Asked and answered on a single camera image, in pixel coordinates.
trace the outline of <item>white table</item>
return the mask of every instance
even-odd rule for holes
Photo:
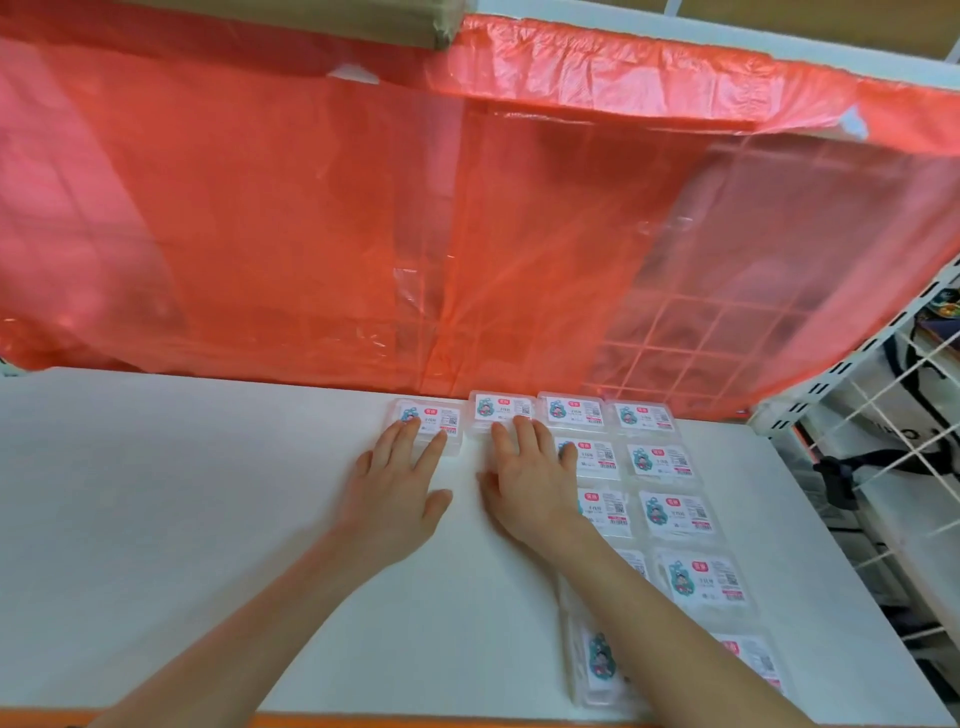
[[[109,704],[254,594],[322,527],[390,399],[79,370],[0,381],[0,706]],[[798,704],[825,723],[953,725],[769,443],[681,429]],[[476,439],[444,459],[435,484],[455,499],[436,537],[337,611],[264,710],[630,717],[571,704],[551,578],[488,524],[482,459]]]

